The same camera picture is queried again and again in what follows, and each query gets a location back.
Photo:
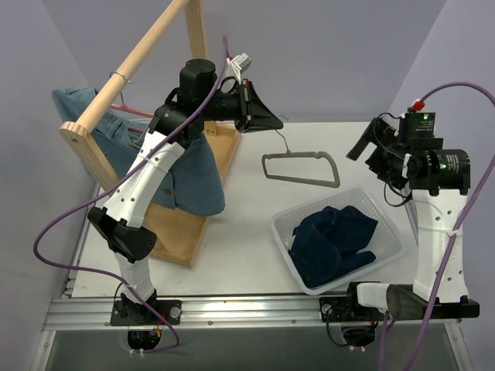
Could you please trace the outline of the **grey metal hanger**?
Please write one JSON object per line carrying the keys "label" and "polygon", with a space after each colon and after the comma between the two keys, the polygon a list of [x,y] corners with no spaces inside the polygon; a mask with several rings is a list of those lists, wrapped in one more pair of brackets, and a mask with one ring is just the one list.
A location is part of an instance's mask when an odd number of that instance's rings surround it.
{"label": "grey metal hanger", "polygon": [[284,151],[261,156],[266,179],[308,186],[338,189],[341,179],[336,160],[327,151],[293,151],[280,129],[275,133],[283,140]]}

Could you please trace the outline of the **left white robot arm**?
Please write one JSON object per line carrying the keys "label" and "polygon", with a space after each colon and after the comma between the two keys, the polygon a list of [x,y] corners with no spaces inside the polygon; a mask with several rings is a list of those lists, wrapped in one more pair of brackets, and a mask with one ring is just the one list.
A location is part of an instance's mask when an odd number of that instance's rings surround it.
{"label": "left white robot arm", "polygon": [[128,315],[147,324],[156,313],[156,290],[149,270],[149,255],[156,235],[144,227],[145,212],[163,179],[183,156],[195,148],[206,121],[233,121],[240,133],[278,130],[283,127],[260,100],[252,82],[242,78],[251,65],[248,54],[228,57],[222,74],[204,59],[186,63],[179,86],[156,109],[140,151],[101,207],[92,207],[88,219],[108,242],[119,263]]}

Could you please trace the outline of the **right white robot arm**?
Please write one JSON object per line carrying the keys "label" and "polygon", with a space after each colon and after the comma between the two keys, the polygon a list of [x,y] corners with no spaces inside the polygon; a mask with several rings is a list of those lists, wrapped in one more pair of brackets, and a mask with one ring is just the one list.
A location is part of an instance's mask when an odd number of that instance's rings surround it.
{"label": "right white robot arm", "polygon": [[478,302],[469,298],[463,276],[462,229],[456,221],[467,204],[470,159],[461,149],[445,149],[435,136],[435,114],[408,111],[393,128],[372,119],[347,158],[356,161],[368,144],[365,161],[391,189],[409,189],[403,205],[416,210],[418,267],[412,284],[353,282],[343,309],[351,318],[371,308],[396,320],[476,318]]}

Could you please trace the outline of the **white plastic basket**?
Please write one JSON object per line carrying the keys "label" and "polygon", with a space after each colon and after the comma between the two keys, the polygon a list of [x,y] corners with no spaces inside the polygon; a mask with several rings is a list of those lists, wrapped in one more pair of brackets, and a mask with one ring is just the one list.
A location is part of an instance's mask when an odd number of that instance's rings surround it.
{"label": "white plastic basket", "polygon": [[406,252],[392,218],[361,188],[277,213],[271,231],[291,275],[308,295],[358,281]]}

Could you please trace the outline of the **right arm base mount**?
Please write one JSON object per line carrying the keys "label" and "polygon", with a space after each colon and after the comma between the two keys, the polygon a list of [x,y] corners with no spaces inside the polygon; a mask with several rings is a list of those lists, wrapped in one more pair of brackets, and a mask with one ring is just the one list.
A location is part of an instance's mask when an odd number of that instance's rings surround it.
{"label": "right arm base mount", "polygon": [[360,306],[346,296],[323,296],[319,307],[326,334],[336,347],[364,352],[380,338],[377,329],[384,314],[378,309]]}

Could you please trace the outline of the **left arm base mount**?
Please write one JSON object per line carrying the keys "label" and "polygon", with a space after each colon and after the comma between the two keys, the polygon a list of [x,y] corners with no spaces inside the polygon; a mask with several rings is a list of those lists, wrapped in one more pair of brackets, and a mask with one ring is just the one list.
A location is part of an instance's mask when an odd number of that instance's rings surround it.
{"label": "left arm base mount", "polygon": [[180,300],[160,299],[154,293],[144,305],[120,294],[113,301],[109,324],[128,328],[127,343],[132,351],[160,352],[179,346],[175,325],[180,324],[181,315]]}

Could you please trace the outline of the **aluminium rail frame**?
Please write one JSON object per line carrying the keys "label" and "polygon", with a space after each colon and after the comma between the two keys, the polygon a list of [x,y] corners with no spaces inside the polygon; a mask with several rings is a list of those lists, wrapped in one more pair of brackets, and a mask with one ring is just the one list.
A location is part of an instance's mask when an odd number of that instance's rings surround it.
{"label": "aluminium rail frame", "polygon": [[[152,281],[158,293],[183,303],[181,329],[247,328],[318,325],[319,302],[307,295],[278,248],[285,214],[321,199],[346,199],[364,212],[380,211],[391,223],[384,237],[375,237],[376,261],[362,281],[410,284],[418,261],[410,207],[390,207],[383,185],[363,159],[352,162],[347,152],[366,128],[365,122],[288,123],[279,132],[246,134],[228,169],[225,210],[207,222],[192,267],[152,259]],[[264,153],[321,150],[336,161],[338,189],[266,179]]]}

